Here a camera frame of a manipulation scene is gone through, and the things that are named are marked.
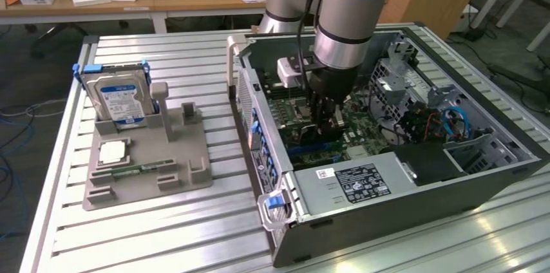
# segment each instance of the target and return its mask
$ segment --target hard drive label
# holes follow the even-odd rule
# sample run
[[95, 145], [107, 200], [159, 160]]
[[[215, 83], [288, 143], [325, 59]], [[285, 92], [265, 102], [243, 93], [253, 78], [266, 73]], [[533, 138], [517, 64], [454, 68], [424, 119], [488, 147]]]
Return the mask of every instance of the hard drive label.
[[392, 194], [374, 164], [337, 171], [337, 178], [352, 203]]
[[118, 124], [135, 124], [145, 120], [142, 103], [135, 99], [135, 85], [109, 86], [101, 89], [111, 119]]

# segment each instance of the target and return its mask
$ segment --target aluminum table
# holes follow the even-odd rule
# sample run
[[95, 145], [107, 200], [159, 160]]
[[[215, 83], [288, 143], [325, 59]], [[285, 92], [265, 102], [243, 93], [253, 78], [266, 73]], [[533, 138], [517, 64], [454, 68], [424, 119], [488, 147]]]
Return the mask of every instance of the aluminum table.
[[[426, 28], [442, 58], [550, 150], [548, 128]], [[102, 37], [81, 64], [147, 59], [167, 81], [169, 106], [195, 101], [207, 131], [214, 185], [87, 212], [82, 207], [95, 110], [74, 81], [22, 272], [502, 272], [550, 268], [550, 168], [474, 211], [286, 268], [272, 266], [266, 233], [226, 94], [226, 39], [247, 30]], [[430, 60], [420, 68], [448, 81]]]

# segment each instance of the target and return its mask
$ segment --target motherboard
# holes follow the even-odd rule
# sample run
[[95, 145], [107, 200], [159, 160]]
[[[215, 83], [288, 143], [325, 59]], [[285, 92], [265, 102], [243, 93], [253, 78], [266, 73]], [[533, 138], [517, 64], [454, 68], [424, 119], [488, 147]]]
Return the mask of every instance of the motherboard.
[[308, 169], [345, 160], [377, 155], [396, 139], [385, 136], [380, 122], [366, 107], [366, 98], [360, 93], [346, 99], [342, 115], [348, 123], [338, 141], [301, 145], [304, 130], [313, 127], [308, 100], [300, 89], [272, 87], [268, 90], [269, 106], [280, 134], [294, 165], [294, 169]]

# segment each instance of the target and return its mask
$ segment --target blue hard drive label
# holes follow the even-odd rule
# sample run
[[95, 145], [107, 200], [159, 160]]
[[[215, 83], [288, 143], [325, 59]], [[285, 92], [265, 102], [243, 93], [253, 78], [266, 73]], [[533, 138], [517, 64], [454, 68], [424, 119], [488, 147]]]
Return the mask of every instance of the blue hard drive label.
[[111, 119], [118, 124], [135, 124], [145, 120], [142, 103], [137, 100], [135, 85], [106, 86], [101, 88]]

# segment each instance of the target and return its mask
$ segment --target blue wire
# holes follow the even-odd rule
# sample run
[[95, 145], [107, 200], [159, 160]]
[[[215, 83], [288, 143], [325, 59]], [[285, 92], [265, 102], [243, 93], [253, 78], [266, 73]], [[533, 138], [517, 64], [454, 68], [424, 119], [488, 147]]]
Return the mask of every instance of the blue wire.
[[2, 152], [3, 155], [11, 155], [14, 154], [21, 148], [23, 148], [23, 146], [27, 145], [27, 143], [31, 141], [33, 136], [35, 135], [35, 128], [33, 125], [30, 125], [29, 123], [21, 123], [21, 122], [13, 122], [10, 120], [3, 120], [0, 119], [2, 123], [6, 123], [9, 125], [14, 125], [14, 126], [25, 126], [29, 127], [29, 134], [27, 134], [27, 138], [25, 139], [23, 143], [19, 144], [17, 147], [13, 147], [10, 150]]
[[472, 139], [473, 134], [472, 134], [470, 122], [468, 120], [468, 115], [466, 115], [465, 110], [462, 110], [460, 107], [449, 107], [442, 112], [442, 117], [444, 117], [442, 121], [444, 121], [445, 130], [449, 132], [452, 136], [454, 135], [453, 130], [450, 129], [449, 124], [448, 124], [448, 116], [446, 116], [448, 111], [457, 111], [462, 115], [462, 119], [465, 120], [465, 130], [468, 132], [468, 138]]
[[22, 221], [18, 225], [15, 225], [10, 229], [10, 231], [3, 236], [0, 236], [0, 241], [2, 241], [7, 236], [10, 236], [10, 234], [14, 233], [14, 231], [17, 231], [22, 226], [25, 226], [26, 221], [29, 219], [29, 206], [27, 206], [26, 194], [23, 193], [23, 187], [22, 187], [22, 184], [21, 184], [19, 177], [17, 176], [17, 174], [14, 173], [14, 171], [9, 167], [0, 166], [0, 169], [6, 170], [11, 174], [11, 177], [14, 178], [14, 181], [17, 183], [17, 187], [19, 189], [21, 201], [22, 201], [22, 204], [23, 204], [23, 218], [22, 218]]

